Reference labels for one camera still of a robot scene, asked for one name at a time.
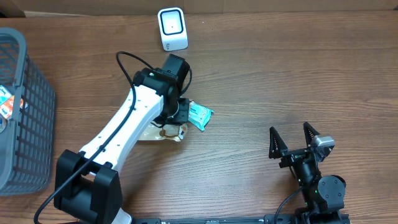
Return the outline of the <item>orange tissue pack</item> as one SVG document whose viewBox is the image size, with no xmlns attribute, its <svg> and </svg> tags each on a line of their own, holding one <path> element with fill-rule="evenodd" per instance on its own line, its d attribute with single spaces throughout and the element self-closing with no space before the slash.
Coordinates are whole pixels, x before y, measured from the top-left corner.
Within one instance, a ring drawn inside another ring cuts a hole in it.
<svg viewBox="0 0 398 224">
<path fill-rule="evenodd" d="M 6 100 L 1 105 L 1 115 L 4 119 L 9 120 L 12 117 L 14 107 L 14 95 L 12 95 L 8 100 Z"/>
</svg>

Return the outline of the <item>teal tissue pack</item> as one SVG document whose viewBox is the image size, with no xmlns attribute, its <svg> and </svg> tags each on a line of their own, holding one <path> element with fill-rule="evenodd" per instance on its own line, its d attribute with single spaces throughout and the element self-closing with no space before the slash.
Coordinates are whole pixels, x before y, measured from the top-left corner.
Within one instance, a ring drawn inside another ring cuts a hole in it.
<svg viewBox="0 0 398 224">
<path fill-rule="evenodd" d="M 7 90 L 7 88 L 1 85 L 0 86 L 0 105 L 5 103 L 11 96 L 12 96 L 12 94 Z"/>
</svg>

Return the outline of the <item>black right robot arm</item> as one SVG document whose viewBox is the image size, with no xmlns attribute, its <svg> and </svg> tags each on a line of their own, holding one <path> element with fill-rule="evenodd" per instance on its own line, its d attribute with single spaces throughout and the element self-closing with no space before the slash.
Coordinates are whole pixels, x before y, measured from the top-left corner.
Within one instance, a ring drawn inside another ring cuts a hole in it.
<svg viewBox="0 0 398 224">
<path fill-rule="evenodd" d="M 319 163 L 323 162 L 335 147 L 335 140 L 322 135 L 308 122 L 303 124 L 306 147 L 289 150 L 275 127 L 269 129 L 269 158 L 280 159 L 279 167 L 288 167 L 299 188 L 289 195 L 274 215 L 265 221 L 271 223 L 343 224 L 349 223 L 348 215 L 340 213 L 345 207 L 346 182 L 338 175 L 322 176 Z M 283 206 L 293 197 L 302 194 L 305 206 L 292 215 L 280 214 Z"/>
</svg>

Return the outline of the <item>teal wet wipes pack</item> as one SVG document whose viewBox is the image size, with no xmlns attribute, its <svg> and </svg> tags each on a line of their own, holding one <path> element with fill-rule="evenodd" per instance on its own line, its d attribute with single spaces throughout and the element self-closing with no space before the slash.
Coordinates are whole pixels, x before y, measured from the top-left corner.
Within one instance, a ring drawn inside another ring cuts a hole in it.
<svg viewBox="0 0 398 224">
<path fill-rule="evenodd" d="M 200 131 L 205 130 L 205 126 L 210 121 L 213 113 L 213 110 L 199 105 L 194 101 L 190 101 L 189 103 L 188 120 Z"/>
</svg>

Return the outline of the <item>beige snack pouch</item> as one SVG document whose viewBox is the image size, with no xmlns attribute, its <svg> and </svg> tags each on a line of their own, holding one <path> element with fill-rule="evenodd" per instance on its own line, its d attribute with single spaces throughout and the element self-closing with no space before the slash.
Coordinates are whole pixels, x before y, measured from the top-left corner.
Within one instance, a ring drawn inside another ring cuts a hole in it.
<svg viewBox="0 0 398 224">
<path fill-rule="evenodd" d="M 140 135 L 140 141 L 161 141 L 161 140 L 173 140 L 180 142 L 184 139 L 184 135 L 187 132 L 187 125 L 182 124 L 175 126 L 166 124 L 163 128 L 157 128 L 153 124 L 148 125 L 143 133 Z"/>
</svg>

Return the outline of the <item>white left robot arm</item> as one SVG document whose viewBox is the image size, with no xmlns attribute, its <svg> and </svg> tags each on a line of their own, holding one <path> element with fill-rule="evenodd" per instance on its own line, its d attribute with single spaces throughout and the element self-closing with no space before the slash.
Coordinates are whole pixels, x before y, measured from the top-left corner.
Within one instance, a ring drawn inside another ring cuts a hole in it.
<svg viewBox="0 0 398 224">
<path fill-rule="evenodd" d="M 129 94 L 100 133 L 78 152 L 66 150 L 56 165 L 54 207 L 79 223 L 132 223 L 122 209 L 119 173 L 144 130 L 153 125 L 187 123 L 189 100 L 183 98 L 192 71 L 184 58 L 170 54 L 163 66 L 147 65 L 127 77 Z"/>
</svg>

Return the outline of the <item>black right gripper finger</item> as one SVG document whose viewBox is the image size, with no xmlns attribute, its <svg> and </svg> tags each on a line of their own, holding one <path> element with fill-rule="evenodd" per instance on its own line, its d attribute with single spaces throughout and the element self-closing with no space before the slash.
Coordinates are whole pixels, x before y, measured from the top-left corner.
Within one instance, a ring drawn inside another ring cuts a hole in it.
<svg viewBox="0 0 398 224">
<path fill-rule="evenodd" d="M 269 129 L 270 131 L 270 146 L 269 146 L 269 158 L 278 159 L 284 156 L 288 151 L 288 147 L 280 137 L 279 133 L 274 127 Z"/>
<path fill-rule="evenodd" d="M 305 134 L 306 144 L 309 146 L 315 136 L 320 135 L 308 122 L 304 122 L 303 130 Z"/>
</svg>

